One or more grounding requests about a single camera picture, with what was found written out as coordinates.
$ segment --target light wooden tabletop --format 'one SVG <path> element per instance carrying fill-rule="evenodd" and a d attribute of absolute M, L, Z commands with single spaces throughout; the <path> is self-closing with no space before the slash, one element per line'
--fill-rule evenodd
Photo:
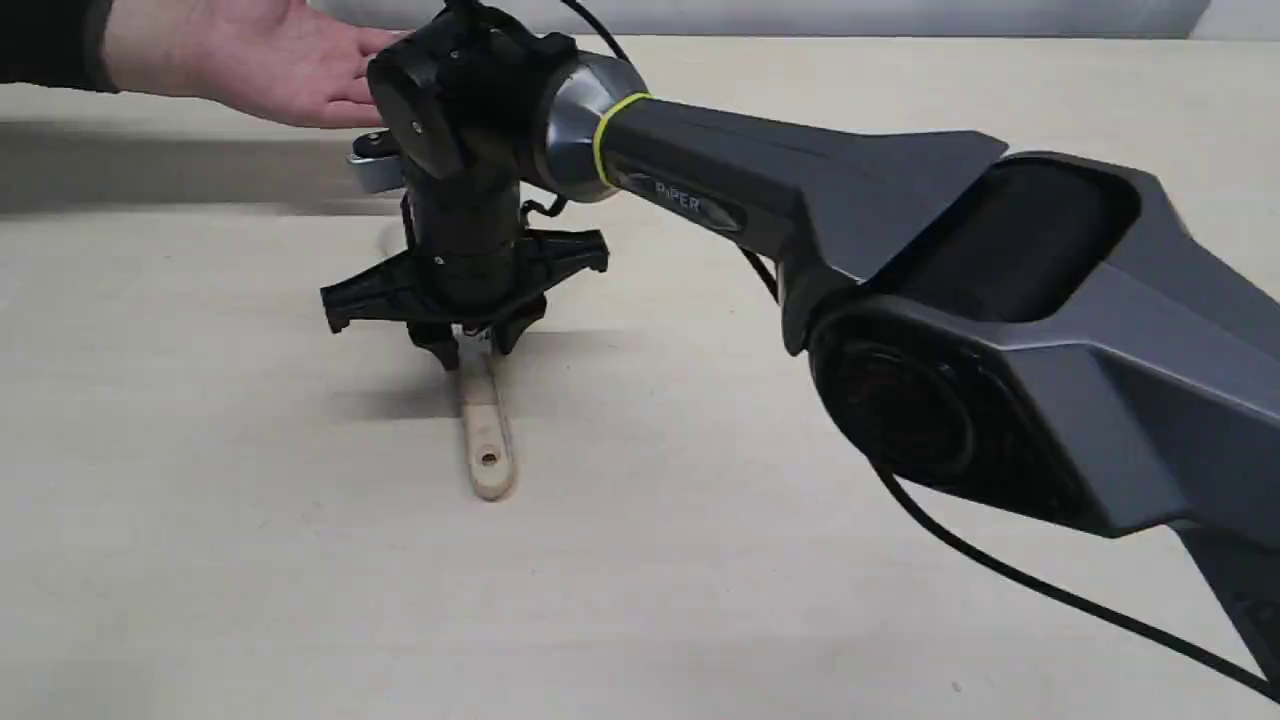
<path fill-rule="evenodd" d="M 1280 297 L 1280 45 L 626 46 L 675 100 L 1152 170 Z M 637 200 L 564 215 L 613 266 L 556 290 L 502 368 L 520 487 L 474 498 L 431 359 L 394 325 L 325 325 L 317 288 L 398 229 L 353 196 L 352 136 L 0 88 L 0 717 L 1275 716 L 918 529 L 741 258 Z M 1252 666 L 1169 533 L 918 495 Z"/>

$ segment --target white wall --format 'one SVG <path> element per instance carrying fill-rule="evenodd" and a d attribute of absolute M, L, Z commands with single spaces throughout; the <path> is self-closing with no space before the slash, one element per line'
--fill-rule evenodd
<path fill-rule="evenodd" d="M 559 0 L 490 0 L 539 31 L 581 31 Z M 362 24 L 412 27 L 440 0 L 312 0 Z M 1280 40 L 1280 0 L 584 0 L 621 33 L 979 35 Z"/>
<path fill-rule="evenodd" d="M 1213 0 L 1192 37 L 1280 40 L 1280 0 Z"/>

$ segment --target human hand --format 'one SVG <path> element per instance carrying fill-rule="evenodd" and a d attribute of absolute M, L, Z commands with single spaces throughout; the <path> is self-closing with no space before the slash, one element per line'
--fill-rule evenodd
<path fill-rule="evenodd" d="M 296 127 L 383 124 L 365 78 L 398 33 L 306 0 L 114 0 L 104 60 L 123 91 L 205 97 Z"/>

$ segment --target black cable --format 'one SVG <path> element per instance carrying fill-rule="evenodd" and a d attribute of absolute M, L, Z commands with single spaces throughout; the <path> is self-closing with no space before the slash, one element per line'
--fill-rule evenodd
<path fill-rule="evenodd" d="M 577 0 L 561 0 L 561 1 L 568 5 L 571 10 L 573 10 L 584 20 L 586 20 L 586 23 L 591 26 L 591 29 L 594 29 L 600 36 L 600 38 L 605 42 L 605 45 L 609 46 L 609 50 L 612 50 L 613 54 L 618 56 L 618 59 L 626 63 L 631 61 L 631 59 L 627 58 L 627 54 L 622 50 L 622 46 L 618 45 L 617 40 L 613 38 L 613 35 L 608 31 L 608 28 L 605 28 L 600 20 L 595 19 L 595 17 L 591 15 L 591 13 L 586 8 L 584 8 L 581 3 L 579 3 Z M 553 213 L 559 214 L 559 210 L 563 210 L 563 205 L 561 202 L 562 200 L 563 199 L 559 197 L 557 199 L 556 204 L 552 206 Z M 531 208 L 541 211 L 541 206 L 538 205 L 536 202 L 534 202 Z M 759 275 L 760 282 L 763 282 L 764 287 L 768 290 L 769 296 L 773 297 L 774 300 L 778 300 L 778 281 L 772 273 L 769 273 L 769 269 L 765 268 L 764 260 L 759 255 L 751 252 L 745 247 L 739 247 L 739 250 L 742 252 L 742 256 L 746 258 L 746 261 L 751 264 L 751 268 L 755 270 L 755 274 Z M 1208 650 L 1204 650 L 1198 644 L 1179 638 L 1178 635 L 1161 630 L 1160 628 L 1148 625 L 1142 620 L 1130 618 L 1129 615 L 1117 612 L 1115 610 L 1111 610 L 1110 607 L 1098 605 L 1097 602 L 1093 602 L 1091 600 L 1085 600 L 1075 593 L 1071 593 L 1051 583 L 1047 583 L 1034 575 L 1029 575 L 1019 570 L 1018 568 L 1014 568 L 1012 565 L 996 560 L 991 555 L 978 550 L 977 547 L 965 542 L 951 530 L 942 527 L 942 524 L 940 524 L 928 512 L 925 512 L 924 509 L 920 507 L 919 503 L 916 503 L 915 500 L 906 492 L 906 488 L 902 487 L 902 483 L 899 482 L 899 479 L 893 475 L 893 473 L 874 462 L 872 464 L 872 468 L 876 470 L 876 474 L 877 477 L 879 477 L 881 482 L 884 483 L 884 487 L 888 488 L 890 495 L 893 496 L 893 498 L 899 502 L 899 505 L 902 506 L 902 509 L 906 511 L 908 515 L 911 516 L 913 520 L 915 520 L 929 534 L 938 538 L 946 546 L 951 547 L 960 555 L 964 555 L 969 560 L 973 560 L 974 562 L 982 565 L 983 568 L 996 573 L 997 575 L 1007 580 L 1023 585 L 1027 589 L 1030 589 L 1050 600 L 1066 605 L 1068 607 L 1074 607 L 1075 610 L 1079 610 L 1080 612 L 1084 612 L 1098 620 L 1102 620 L 1103 623 L 1108 623 L 1123 630 L 1128 630 L 1138 637 L 1146 638 L 1156 644 L 1165 647 L 1166 650 L 1171 650 L 1189 660 L 1193 660 L 1203 665 L 1204 667 L 1213 670 L 1215 673 L 1219 673 L 1231 680 L 1235 680 L 1236 683 L 1260 693 L 1267 700 L 1271 700 L 1274 702 L 1280 702 L 1280 688 L 1274 687 L 1266 679 L 1260 678 L 1253 673 L 1249 673 L 1244 667 L 1240 667 L 1239 665 L 1226 660 L 1225 657 L 1216 655 Z"/>
<path fill-rule="evenodd" d="M 751 268 L 755 270 L 755 274 L 760 277 L 760 282 L 763 282 L 765 290 L 769 291 L 769 296 L 773 297 L 774 301 L 777 301 L 778 279 L 773 277 L 773 273 L 771 273 L 768 268 L 764 266 L 764 260 L 760 259 L 759 255 L 751 252 L 745 247 L 739 246 L 739 250 L 742 251 L 742 256 L 746 258 L 746 261 L 751 264 Z"/>
<path fill-rule="evenodd" d="M 614 55 L 617 55 L 620 60 L 622 60 L 623 63 L 631 63 L 631 58 L 627 58 L 627 54 L 622 50 L 622 46 L 618 45 L 618 41 L 613 38 L 613 33 L 611 33 L 609 29 L 604 27 L 604 23 L 595 19 L 595 15 L 593 15 L 590 10 L 584 8 L 581 3 L 579 3 L 577 0 L 561 0 L 561 3 L 568 5 L 570 10 L 573 10 L 575 13 L 579 14 L 580 18 L 586 20 L 586 24 L 591 26 L 591 29 L 594 29 L 595 33 L 600 36 L 600 40 L 603 40 L 604 44 L 609 46 L 609 50 Z"/>
<path fill-rule="evenodd" d="M 599 35 L 600 38 L 604 40 L 604 44 L 609 46 L 609 50 L 614 55 L 617 55 L 620 60 L 622 60 L 623 63 L 631 61 L 631 58 L 627 58 L 626 51 L 622 50 L 622 45 L 620 45 L 617 40 L 614 40 L 613 33 L 609 32 L 609 29 L 604 27 L 604 23 L 598 20 L 595 15 L 591 14 L 590 10 L 584 8 L 581 3 L 579 3 L 577 0 L 561 0 L 561 1 L 568 5 L 570 10 L 573 10 L 575 13 L 579 14 L 579 17 L 586 20 L 586 24 L 591 26 L 591 29 L 594 29 L 596 35 Z M 520 222 L 521 224 L 527 225 L 530 213 L 538 213 L 539 215 L 543 215 L 545 218 L 554 218 L 561 213 L 563 213 L 567 205 L 568 205 L 568 199 L 564 197 L 563 195 L 557 195 L 556 201 L 552 202 L 550 208 L 544 206 L 541 202 L 529 200 L 520 209 Z"/>
<path fill-rule="evenodd" d="M 631 63 L 631 58 L 627 58 L 626 51 L 622 50 L 622 46 L 618 44 L 618 41 L 613 38 L 613 33 L 609 32 L 609 28 L 604 27 L 604 23 L 595 19 L 595 15 L 593 15 L 590 10 L 584 8 L 581 3 L 579 3 L 577 0 L 561 0 L 561 3 L 568 5 L 571 10 L 573 10 L 584 20 L 586 20 L 586 24 L 591 26 L 591 29 L 594 29 L 596 35 L 600 36 L 600 40 L 603 40 L 604 44 L 609 46 L 609 50 L 613 51 L 613 54 L 617 55 L 620 60 L 622 60 L 623 63 Z M 764 283 L 764 287 L 769 291 L 769 295 L 774 300 L 777 300 L 778 281 L 777 278 L 773 277 L 772 273 L 769 273 L 769 269 L 764 266 L 764 260 L 760 259 L 759 255 L 751 252 L 745 247 L 739 247 L 739 250 L 742 251 L 742 256 L 746 258 L 746 261 L 751 264 L 751 268 L 755 270 L 755 274 L 760 277 L 760 282 Z"/>
<path fill-rule="evenodd" d="M 1239 665 L 1226 660 L 1225 657 L 1210 652 L 1208 650 L 1204 650 L 1198 644 L 1184 641 L 1178 635 L 1161 630 L 1160 628 L 1148 625 L 1142 620 L 1137 620 L 1134 618 L 1130 618 L 1129 615 L 1117 612 L 1115 610 L 1111 610 L 1110 607 L 1098 605 L 1091 600 L 1085 600 L 1078 594 L 1074 594 L 1062 588 L 1052 585 L 1044 580 L 1041 580 L 1039 578 L 1036 578 L 1034 575 L 1023 573 L 1021 570 L 1011 565 L 1007 565 L 1005 562 L 1001 562 L 1000 560 L 996 560 L 991 555 L 987 555 L 986 552 L 978 550 L 973 544 L 960 539 L 960 537 L 957 537 L 951 530 L 943 528 L 937 520 L 929 516 L 929 514 L 925 512 L 924 509 L 920 507 L 919 503 L 916 503 L 910 495 L 908 495 L 906 488 L 902 487 L 902 483 L 899 482 L 899 479 L 893 475 L 893 473 L 888 471 L 887 469 L 874 462 L 872 464 L 872 468 L 876 470 L 876 474 L 879 477 L 881 482 L 884 483 L 884 487 L 888 488 L 890 495 L 892 495 L 893 498 L 897 500 L 899 505 L 901 505 L 902 509 L 906 510 L 906 514 L 910 515 L 913 520 L 919 523 L 920 527 L 923 527 L 925 530 L 929 532 L 929 534 L 938 538 L 940 541 L 946 543 L 948 547 L 951 547 L 960 555 L 964 555 L 969 560 L 973 560 L 974 562 L 982 565 L 983 568 L 996 573 L 997 575 L 1001 575 L 1007 580 L 1012 580 L 1027 589 L 1034 591 L 1050 600 L 1055 600 L 1069 607 L 1074 607 L 1087 615 L 1091 615 L 1105 623 L 1110 623 L 1120 629 L 1129 630 L 1135 635 L 1146 638 L 1156 644 L 1164 646 L 1167 650 L 1171 650 L 1190 660 L 1194 660 L 1196 662 L 1199 662 L 1204 667 L 1208 667 L 1215 673 L 1220 673 L 1235 680 L 1236 683 L 1240 683 L 1242 685 L 1258 692 L 1267 700 L 1271 700 L 1274 702 L 1280 702 L 1280 688 L 1274 687 L 1263 678 L 1260 678 L 1253 673 L 1249 673 L 1244 667 L 1240 667 Z"/>

